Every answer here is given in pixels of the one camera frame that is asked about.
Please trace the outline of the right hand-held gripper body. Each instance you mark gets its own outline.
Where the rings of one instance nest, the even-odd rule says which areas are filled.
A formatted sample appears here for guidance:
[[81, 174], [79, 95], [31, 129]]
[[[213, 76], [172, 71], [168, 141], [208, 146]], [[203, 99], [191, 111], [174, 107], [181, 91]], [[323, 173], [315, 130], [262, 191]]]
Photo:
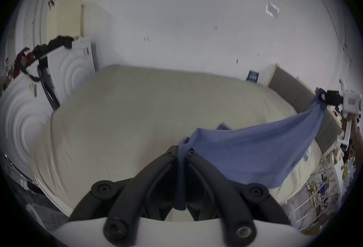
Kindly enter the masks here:
[[346, 127], [343, 136], [338, 136], [336, 147], [342, 151], [347, 151], [351, 138], [352, 121], [348, 121], [349, 116], [360, 118], [362, 111], [362, 95], [353, 90], [348, 90], [346, 81], [340, 79], [341, 91], [328, 90], [324, 95], [326, 104], [331, 106], [341, 106], [341, 116], [346, 119]]

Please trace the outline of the person's right hand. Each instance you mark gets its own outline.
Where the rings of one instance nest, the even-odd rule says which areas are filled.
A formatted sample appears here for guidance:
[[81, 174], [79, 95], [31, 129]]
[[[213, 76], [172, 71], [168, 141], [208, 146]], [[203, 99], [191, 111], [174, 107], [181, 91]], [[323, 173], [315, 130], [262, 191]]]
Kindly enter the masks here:
[[349, 114], [347, 118], [342, 118], [342, 130], [346, 131], [347, 122], [351, 122], [351, 139], [354, 144], [356, 168], [363, 162], [363, 141], [357, 124], [356, 116]]

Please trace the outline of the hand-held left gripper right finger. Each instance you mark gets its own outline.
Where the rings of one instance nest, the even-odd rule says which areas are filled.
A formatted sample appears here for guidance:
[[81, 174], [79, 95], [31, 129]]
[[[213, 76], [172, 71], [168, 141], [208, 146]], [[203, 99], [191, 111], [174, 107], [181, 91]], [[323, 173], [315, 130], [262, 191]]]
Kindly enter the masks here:
[[254, 223], [257, 219], [291, 226], [286, 213], [264, 185], [231, 181], [194, 150], [187, 153], [185, 163], [211, 195], [215, 207], [209, 214], [218, 214], [227, 246], [247, 247], [253, 243], [258, 234]]

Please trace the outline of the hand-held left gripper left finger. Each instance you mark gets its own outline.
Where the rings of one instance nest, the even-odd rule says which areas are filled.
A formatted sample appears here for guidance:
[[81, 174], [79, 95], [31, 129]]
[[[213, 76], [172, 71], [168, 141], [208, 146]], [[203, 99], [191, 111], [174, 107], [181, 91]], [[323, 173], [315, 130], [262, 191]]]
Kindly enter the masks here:
[[132, 246], [141, 217], [164, 221], [171, 211], [177, 170], [178, 146], [174, 145], [134, 178], [94, 183], [71, 213], [70, 222], [106, 217], [104, 237], [114, 246]]

